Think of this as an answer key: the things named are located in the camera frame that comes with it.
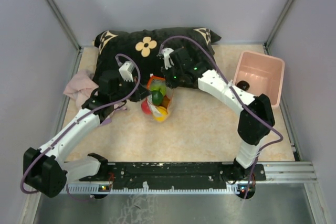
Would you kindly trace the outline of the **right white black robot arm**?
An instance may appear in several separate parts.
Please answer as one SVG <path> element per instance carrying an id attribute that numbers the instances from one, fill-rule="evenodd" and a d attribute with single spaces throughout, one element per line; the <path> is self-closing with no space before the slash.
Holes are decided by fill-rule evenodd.
<path id="1" fill-rule="evenodd" d="M 234 111 L 238 117 L 238 135 L 242 142 L 234 159 L 235 175 L 242 180 L 253 174 L 253 163 L 259 155 L 262 140 L 275 124 L 269 98 L 255 96 L 225 82 L 208 59 L 197 61 L 185 48 L 164 48 L 162 73 L 170 88 L 188 87 L 204 91 Z"/>

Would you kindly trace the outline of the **brown toy fruit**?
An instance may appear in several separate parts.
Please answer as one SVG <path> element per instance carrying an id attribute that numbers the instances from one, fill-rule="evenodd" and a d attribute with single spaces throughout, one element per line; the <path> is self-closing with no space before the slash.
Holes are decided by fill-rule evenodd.
<path id="1" fill-rule="evenodd" d="M 164 96 L 160 106 L 167 108 L 170 102 L 171 100 L 167 96 Z"/>

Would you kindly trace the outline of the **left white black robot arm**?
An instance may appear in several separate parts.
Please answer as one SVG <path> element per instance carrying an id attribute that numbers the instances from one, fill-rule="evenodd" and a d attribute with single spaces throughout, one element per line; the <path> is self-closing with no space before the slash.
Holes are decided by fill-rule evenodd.
<path id="1" fill-rule="evenodd" d="M 130 70 L 106 71 L 99 87 L 93 90 L 76 116 L 56 136 L 38 149 L 29 148 L 23 157 L 23 177 L 20 182 L 49 198 L 57 196 L 65 186 L 85 177 L 103 180 L 108 177 L 107 160 L 97 154 L 69 162 L 71 151 L 126 100 L 140 101 L 141 74 Z"/>

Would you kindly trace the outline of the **dark green toy lime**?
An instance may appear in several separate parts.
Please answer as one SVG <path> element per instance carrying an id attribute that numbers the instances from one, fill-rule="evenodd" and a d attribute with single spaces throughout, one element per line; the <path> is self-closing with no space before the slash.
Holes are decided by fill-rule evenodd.
<path id="1" fill-rule="evenodd" d="M 152 91 L 152 103 L 155 106 L 160 106 L 164 95 L 159 90 L 153 90 Z"/>

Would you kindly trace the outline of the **dark mangosteen toy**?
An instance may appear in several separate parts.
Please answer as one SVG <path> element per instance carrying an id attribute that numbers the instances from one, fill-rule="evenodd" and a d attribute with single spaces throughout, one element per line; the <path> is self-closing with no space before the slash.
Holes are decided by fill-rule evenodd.
<path id="1" fill-rule="evenodd" d="M 250 84 L 245 80 L 239 81 L 236 86 L 244 91 L 248 91 L 250 88 Z"/>

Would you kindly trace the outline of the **red toy apple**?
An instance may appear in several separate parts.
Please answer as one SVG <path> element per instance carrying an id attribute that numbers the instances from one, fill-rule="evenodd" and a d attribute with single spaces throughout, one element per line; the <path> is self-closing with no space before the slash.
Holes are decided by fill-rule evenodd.
<path id="1" fill-rule="evenodd" d="M 141 103 L 141 109 L 142 109 L 142 112 L 146 115 L 151 115 L 152 114 L 152 111 L 151 111 L 151 109 L 150 109 L 146 100 Z"/>

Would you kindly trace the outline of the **light green toy fruit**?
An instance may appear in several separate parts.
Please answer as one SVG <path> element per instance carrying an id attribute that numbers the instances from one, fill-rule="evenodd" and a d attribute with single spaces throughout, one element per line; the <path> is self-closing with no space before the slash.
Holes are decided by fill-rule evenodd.
<path id="1" fill-rule="evenodd" d="M 150 84 L 151 91 L 160 91 L 160 93 L 165 96 L 166 95 L 166 85 L 165 82 L 154 81 Z"/>

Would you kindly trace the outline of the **yellow toy lemon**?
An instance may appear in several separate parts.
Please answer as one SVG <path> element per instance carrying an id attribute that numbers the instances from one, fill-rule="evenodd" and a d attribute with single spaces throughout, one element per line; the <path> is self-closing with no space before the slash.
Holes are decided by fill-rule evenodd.
<path id="1" fill-rule="evenodd" d="M 153 117 L 157 122 L 164 122 L 168 115 L 167 109 L 162 106 L 156 106 L 153 110 Z"/>

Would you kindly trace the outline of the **clear zip bag orange zipper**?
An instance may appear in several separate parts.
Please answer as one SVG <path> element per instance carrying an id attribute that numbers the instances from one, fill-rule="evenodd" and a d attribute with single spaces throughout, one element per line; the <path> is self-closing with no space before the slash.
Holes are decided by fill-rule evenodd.
<path id="1" fill-rule="evenodd" d="M 174 91 L 166 85 L 164 78 L 150 75 L 146 85 L 150 91 L 141 103 L 141 110 L 144 114 L 150 115 L 154 120 L 161 123 L 171 115 Z"/>

